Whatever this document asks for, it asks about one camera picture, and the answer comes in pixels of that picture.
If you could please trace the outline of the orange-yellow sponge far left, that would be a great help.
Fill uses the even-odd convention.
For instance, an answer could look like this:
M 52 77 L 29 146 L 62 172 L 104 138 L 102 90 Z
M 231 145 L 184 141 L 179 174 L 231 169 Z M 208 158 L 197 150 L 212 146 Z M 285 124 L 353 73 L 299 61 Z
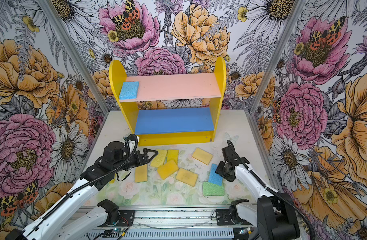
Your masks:
M 147 182 L 148 180 L 147 168 L 148 168 L 147 164 L 135 168 L 135 174 L 134 174 L 135 183 Z

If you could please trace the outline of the blue sponge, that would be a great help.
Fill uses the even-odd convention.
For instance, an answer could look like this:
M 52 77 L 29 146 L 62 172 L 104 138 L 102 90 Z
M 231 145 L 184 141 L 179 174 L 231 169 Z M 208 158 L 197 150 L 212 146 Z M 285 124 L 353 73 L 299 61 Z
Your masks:
M 120 100 L 133 100 L 137 98 L 139 82 L 124 82 L 119 94 Z
M 216 164 L 212 164 L 208 182 L 214 185 L 222 186 L 223 177 L 221 177 L 220 175 L 216 173 L 217 167 L 218 166 Z

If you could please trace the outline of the orange-yellow sponge centre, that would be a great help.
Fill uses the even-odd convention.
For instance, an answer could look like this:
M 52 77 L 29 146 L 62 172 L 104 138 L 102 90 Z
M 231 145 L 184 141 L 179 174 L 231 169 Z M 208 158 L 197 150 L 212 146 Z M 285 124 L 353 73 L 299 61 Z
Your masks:
M 194 187 L 198 179 L 198 174 L 180 168 L 177 172 L 176 179 L 182 183 Z

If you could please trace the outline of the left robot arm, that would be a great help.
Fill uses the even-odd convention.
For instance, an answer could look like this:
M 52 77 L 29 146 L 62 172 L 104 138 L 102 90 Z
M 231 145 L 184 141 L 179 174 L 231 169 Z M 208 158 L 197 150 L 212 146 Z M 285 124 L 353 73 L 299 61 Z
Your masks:
M 70 217 L 107 183 L 114 180 L 120 171 L 147 165 L 158 151 L 137 149 L 137 141 L 122 143 L 114 141 L 103 149 L 103 156 L 88 167 L 74 186 L 49 210 L 24 230 L 13 230 L 7 240 L 51 240 Z

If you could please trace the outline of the pale yellow textured sponge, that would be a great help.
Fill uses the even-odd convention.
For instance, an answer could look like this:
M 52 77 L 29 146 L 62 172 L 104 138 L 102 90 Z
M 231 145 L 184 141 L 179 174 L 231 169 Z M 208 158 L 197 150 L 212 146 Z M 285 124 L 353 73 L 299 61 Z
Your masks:
M 166 159 L 167 150 L 157 149 L 157 156 L 150 162 L 150 166 L 154 168 L 161 167 Z

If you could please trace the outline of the thick yellow sponge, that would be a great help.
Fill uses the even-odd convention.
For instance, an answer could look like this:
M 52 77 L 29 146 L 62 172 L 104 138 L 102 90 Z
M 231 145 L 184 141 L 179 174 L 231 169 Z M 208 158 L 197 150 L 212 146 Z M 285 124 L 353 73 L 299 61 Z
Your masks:
M 158 167 L 157 173 L 162 180 L 171 176 L 173 173 L 178 171 L 178 165 L 174 160 L 167 161 L 164 165 Z

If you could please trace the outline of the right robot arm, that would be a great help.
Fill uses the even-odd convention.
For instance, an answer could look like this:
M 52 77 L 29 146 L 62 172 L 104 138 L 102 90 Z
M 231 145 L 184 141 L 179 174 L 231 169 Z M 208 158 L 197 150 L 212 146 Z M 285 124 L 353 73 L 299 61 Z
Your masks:
M 300 237 L 300 227 L 292 199 L 274 190 L 253 170 L 250 162 L 240 157 L 231 141 L 222 149 L 224 159 L 216 174 L 228 182 L 240 181 L 255 197 L 256 203 L 236 200 L 230 206 L 233 223 L 245 222 L 258 229 L 262 240 L 294 240 Z

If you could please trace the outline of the orange-yellow sponge near shelf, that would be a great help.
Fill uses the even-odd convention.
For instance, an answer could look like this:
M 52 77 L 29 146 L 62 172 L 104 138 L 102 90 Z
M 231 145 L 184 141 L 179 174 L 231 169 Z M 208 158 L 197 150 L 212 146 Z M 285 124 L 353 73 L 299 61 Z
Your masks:
M 205 165 L 209 165 L 214 155 L 206 152 L 201 148 L 196 148 L 192 154 L 192 157 Z

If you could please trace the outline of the bright yellow small sponge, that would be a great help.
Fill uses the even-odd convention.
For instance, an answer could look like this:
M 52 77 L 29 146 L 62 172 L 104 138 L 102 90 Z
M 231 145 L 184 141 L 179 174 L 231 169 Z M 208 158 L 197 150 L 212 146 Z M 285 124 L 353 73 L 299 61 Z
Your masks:
M 169 149 L 167 150 L 166 161 L 174 161 L 178 165 L 179 150 Z

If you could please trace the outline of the floral table mat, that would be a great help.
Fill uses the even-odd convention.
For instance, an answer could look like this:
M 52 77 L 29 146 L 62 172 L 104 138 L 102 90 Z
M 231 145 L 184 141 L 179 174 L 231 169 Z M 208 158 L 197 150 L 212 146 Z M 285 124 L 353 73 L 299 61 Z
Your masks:
M 199 147 L 213 155 L 211 162 L 206 165 L 192 157 Z M 223 160 L 221 147 L 214 145 L 182 145 L 172 146 L 177 149 L 178 167 L 198 175 L 196 184 L 190 186 L 176 179 L 172 174 L 162 179 L 154 167 L 147 169 L 147 181 L 135 182 L 135 171 L 121 172 L 118 177 L 108 183 L 98 194 L 91 197 L 85 207 L 93 207 L 102 200 L 108 199 L 118 206 L 200 206 L 200 205 L 228 205 L 232 201 L 255 199 L 247 187 L 239 180 L 223 181 L 224 195 L 204 196 L 202 184 L 209 180 L 211 166 Z

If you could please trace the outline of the small yellow sponge at left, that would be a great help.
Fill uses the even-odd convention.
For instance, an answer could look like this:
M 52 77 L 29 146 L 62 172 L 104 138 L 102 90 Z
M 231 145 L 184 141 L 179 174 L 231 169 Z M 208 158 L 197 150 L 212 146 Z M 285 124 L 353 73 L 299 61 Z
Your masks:
M 113 177 L 113 179 L 109 182 L 110 184 L 114 184 L 116 180 L 116 176 Z

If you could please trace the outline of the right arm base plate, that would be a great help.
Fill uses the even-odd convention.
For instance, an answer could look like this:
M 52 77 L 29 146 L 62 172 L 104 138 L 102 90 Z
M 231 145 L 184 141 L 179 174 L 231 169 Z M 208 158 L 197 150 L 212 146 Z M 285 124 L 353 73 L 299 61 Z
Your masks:
M 218 226 L 241 226 L 249 225 L 245 220 L 234 220 L 230 210 L 216 209 L 216 223 Z

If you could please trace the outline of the yellow shelf with coloured boards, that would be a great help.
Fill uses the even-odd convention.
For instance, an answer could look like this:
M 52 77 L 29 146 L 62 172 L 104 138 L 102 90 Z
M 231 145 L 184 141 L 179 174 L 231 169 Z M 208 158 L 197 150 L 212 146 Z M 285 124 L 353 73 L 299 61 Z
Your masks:
M 139 82 L 137 98 L 120 100 L 124 82 Z M 140 146 L 211 143 L 215 140 L 227 83 L 225 60 L 212 73 L 129 77 L 120 61 L 109 66 L 109 82 Z

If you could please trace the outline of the green sponge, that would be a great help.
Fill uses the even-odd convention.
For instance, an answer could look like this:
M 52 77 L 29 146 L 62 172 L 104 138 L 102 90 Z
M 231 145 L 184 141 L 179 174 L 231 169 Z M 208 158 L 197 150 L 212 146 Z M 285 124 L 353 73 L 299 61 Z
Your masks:
M 206 197 L 224 196 L 225 188 L 223 185 L 216 185 L 209 182 L 202 182 L 203 195 Z

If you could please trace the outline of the aluminium front rail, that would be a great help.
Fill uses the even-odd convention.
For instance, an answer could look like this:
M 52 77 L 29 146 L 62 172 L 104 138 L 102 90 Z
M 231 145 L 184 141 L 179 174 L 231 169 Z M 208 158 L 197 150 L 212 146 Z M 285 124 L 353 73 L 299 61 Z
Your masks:
M 252 224 L 218 226 L 216 209 L 227 205 L 120 207 L 134 210 L 131 227 L 109 227 L 107 213 L 99 208 L 82 209 L 53 237 L 54 240 L 260 240 Z

